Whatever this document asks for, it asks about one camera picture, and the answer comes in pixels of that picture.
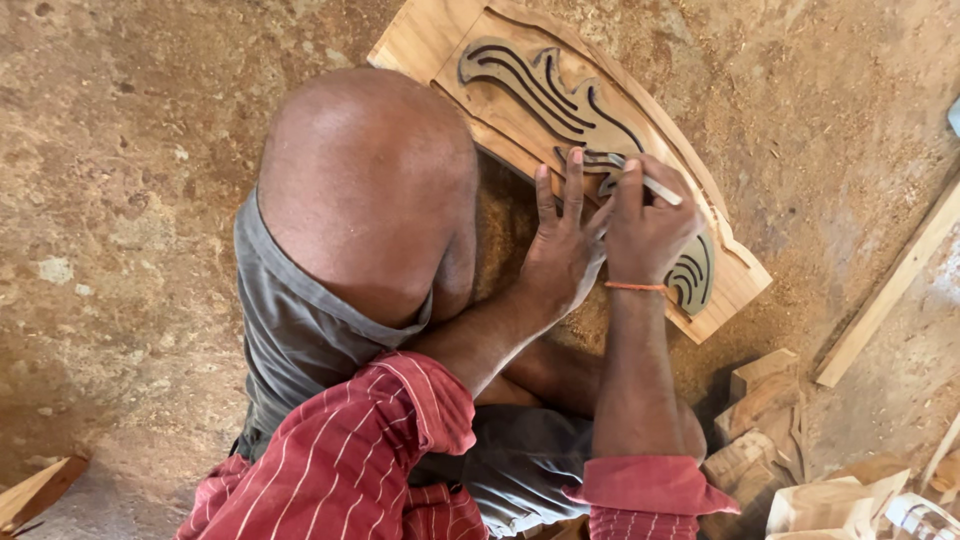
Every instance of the wood scrap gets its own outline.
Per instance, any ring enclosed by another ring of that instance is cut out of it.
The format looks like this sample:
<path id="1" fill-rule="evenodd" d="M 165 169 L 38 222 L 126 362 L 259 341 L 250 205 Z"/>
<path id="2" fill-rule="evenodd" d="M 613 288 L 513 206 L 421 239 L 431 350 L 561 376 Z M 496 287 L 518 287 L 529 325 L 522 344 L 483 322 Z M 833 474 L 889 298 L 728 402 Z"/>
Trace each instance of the wood scrap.
<path id="1" fill-rule="evenodd" d="M 833 387 L 856 360 L 880 327 L 880 323 L 903 295 L 903 291 L 926 266 L 933 253 L 943 243 L 953 224 L 960 218 L 960 175 L 957 175 L 924 221 L 903 246 L 900 255 L 887 271 L 880 285 L 847 325 L 840 339 L 833 345 L 817 368 L 816 381 Z"/>
<path id="2" fill-rule="evenodd" d="M 803 394 L 796 374 L 776 373 L 758 384 L 753 392 L 733 404 L 714 420 L 714 428 L 723 444 L 757 428 L 770 437 L 777 447 L 779 466 L 792 477 L 791 483 L 806 481 L 803 448 L 799 434 L 799 415 L 803 410 Z"/>
<path id="3" fill-rule="evenodd" d="M 831 473 L 826 479 L 854 477 L 874 496 L 870 524 L 877 530 L 890 502 L 910 479 L 910 465 L 890 453 L 877 454 Z"/>
<path id="4" fill-rule="evenodd" d="M 49 508 L 86 470 L 86 460 L 64 458 L 0 493 L 0 532 L 13 534 Z"/>
<path id="5" fill-rule="evenodd" d="M 926 464 L 924 475 L 920 478 L 920 484 L 917 486 L 917 489 L 914 490 L 914 493 L 923 493 L 926 489 L 926 485 L 930 483 L 930 479 L 933 478 L 933 472 L 937 470 L 937 467 L 940 465 L 940 460 L 947 455 L 950 447 L 953 446 L 953 441 L 956 440 L 958 433 L 960 433 L 960 412 L 957 413 L 953 419 L 953 423 L 947 428 L 947 434 L 945 434 L 943 440 L 940 441 L 940 446 L 938 446 L 936 452 L 933 453 L 930 462 Z"/>
<path id="6" fill-rule="evenodd" d="M 783 488 L 770 507 L 767 534 L 841 528 L 859 540 L 874 540 L 873 494 L 854 477 Z"/>
<path id="7" fill-rule="evenodd" d="M 960 490 L 960 450 L 953 451 L 937 465 L 930 487 L 942 494 L 937 504 L 953 503 Z"/>
<path id="8" fill-rule="evenodd" d="M 713 421 L 723 443 L 730 444 L 748 430 L 788 411 L 800 402 L 800 386 L 796 377 L 778 373 L 761 383 L 753 392 L 723 411 Z M 787 420 L 792 426 L 792 419 Z"/>
<path id="9" fill-rule="evenodd" d="M 770 505 L 783 487 L 770 469 L 759 464 L 750 467 L 734 486 L 723 490 L 740 505 L 740 515 L 718 512 L 701 516 L 700 529 L 710 540 L 762 538 Z"/>
<path id="10" fill-rule="evenodd" d="M 770 437 L 750 430 L 704 461 L 707 480 L 740 505 L 740 515 L 717 513 L 700 518 L 710 540 L 761 538 L 777 490 L 790 485 L 774 464 L 777 448 Z"/>
<path id="11" fill-rule="evenodd" d="M 759 360 L 740 366 L 730 375 L 730 401 L 736 403 L 778 373 L 797 373 L 797 355 L 788 349 L 774 351 Z"/>

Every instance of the dirt floor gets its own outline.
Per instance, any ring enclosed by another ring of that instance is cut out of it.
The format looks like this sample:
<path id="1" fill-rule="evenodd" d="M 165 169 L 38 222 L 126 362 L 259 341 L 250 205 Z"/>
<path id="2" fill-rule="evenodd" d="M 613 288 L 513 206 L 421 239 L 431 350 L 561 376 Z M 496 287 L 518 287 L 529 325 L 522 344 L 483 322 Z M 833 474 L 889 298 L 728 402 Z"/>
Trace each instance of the dirt floor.
<path id="1" fill-rule="evenodd" d="M 242 422 L 232 216 L 284 92 L 362 65 L 400 0 L 0 3 L 0 484 L 87 474 L 30 538 L 162 538 Z M 960 167 L 950 0 L 527 0 L 600 42 L 688 136 L 774 283 L 702 346 L 670 328 L 709 425 L 730 370 L 809 370 Z M 516 274 L 532 190 L 484 160 L 478 291 Z M 553 334 L 602 352 L 605 292 Z M 814 476 L 921 467 L 957 411 L 960 228 L 833 390 L 804 383 Z"/>

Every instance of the hand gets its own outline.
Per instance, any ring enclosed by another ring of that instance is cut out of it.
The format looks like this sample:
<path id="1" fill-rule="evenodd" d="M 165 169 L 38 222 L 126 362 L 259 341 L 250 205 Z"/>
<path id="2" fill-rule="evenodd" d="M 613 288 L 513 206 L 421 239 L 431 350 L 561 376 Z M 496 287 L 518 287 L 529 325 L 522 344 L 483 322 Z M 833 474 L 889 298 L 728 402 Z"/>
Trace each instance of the hand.
<path id="1" fill-rule="evenodd" d="M 706 219 L 697 208 L 690 186 L 681 174 L 643 154 L 630 158 L 626 174 L 617 183 L 616 202 L 607 245 L 607 267 L 612 282 L 638 285 L 663 283 L 686 243 L 704 229 Z M 683 197 L 677 206 L 654 196 L 643 205 L 643 173 Z"/>
<path id="2" fill-rule="evenodd" d="M 566 316 L 587 297 L 606 254 L 603 235 L 613 204 L 608 200 L 589 223 L 580 224 L 584 208 L 583 149 L 566 156 L 564 217 L 557 216 L 550 187 L 550 172 L 542 164 L 534 175 L 540 226 L 520 269 L 518 284 L 535 293 L 537 302 L 552 309 L 555 321 Z"/>

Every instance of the wooden stick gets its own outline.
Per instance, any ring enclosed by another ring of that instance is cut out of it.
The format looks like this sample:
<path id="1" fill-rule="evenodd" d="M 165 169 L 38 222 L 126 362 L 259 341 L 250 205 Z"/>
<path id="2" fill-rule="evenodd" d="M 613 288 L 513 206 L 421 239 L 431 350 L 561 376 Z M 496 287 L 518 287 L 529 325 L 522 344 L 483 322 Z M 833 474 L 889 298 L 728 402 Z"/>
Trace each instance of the wooden stick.
<path id="1" fill-rule="evenodd" d="M 930 462 L 926 464 L 924 475 L 920 478 L 920 485 L 917 486 L 915 493 L 923 493 L 926 489 L 926 485 L 930 483 L 930 479 L 933 478 L 933 472 L 937 470 L 937 465 L 940 465 L 940 460 L 947 455 L 950 447 L 953 446 L 953 441 L 957 438 L 957 433 L 960 433 L 960 412 L 958 412 L 957 417 L 953 419 L 953 424 L 950 424 L 947 434 L 944 435 L 944 440 L 940 441 L 940 446 L 938 446 L 937 451 L 933 453 Z"/>
<path id="2" fill-rule="evenodd" d="M 847 325 L 827 357 L 817 368 L 817 382 L 833 387 L 850 368 L 856 356 L 879 328 L 880 323 L 926 266 L 933 252 L 940 247 L 957 218 L 960 218 L 960 175 L 957 175 L 927 213 L 910 241 L 903 246 L 897 260 L 887 271 L 880 286 L 867 299 Z"/>

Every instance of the shirt cuff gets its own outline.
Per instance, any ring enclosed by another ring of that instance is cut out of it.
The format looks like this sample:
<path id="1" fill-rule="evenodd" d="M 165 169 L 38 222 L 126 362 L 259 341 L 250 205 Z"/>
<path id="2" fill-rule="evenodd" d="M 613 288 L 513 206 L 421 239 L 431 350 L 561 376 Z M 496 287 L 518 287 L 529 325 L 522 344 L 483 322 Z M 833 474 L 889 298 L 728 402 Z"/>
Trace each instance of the shirt cuff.
<path id="1" fill-rule="evenodd" d="M 740 513 L 736 501 L 707 483 L 688 455 L 598 457 L 584 466 L 584 483 L 564 487 L 575 503 L 639 512 L 698 516 Z"/>
<path id="2" fill-rule="evenodd" d="M 473 397 L 460 381 L 436 360 L 405 351 L 382 353 L 368 370 L 386 369 L 403 384 L 417 410 L 420 450 L 461 455 L 476 443 L 471 428 Z"/>

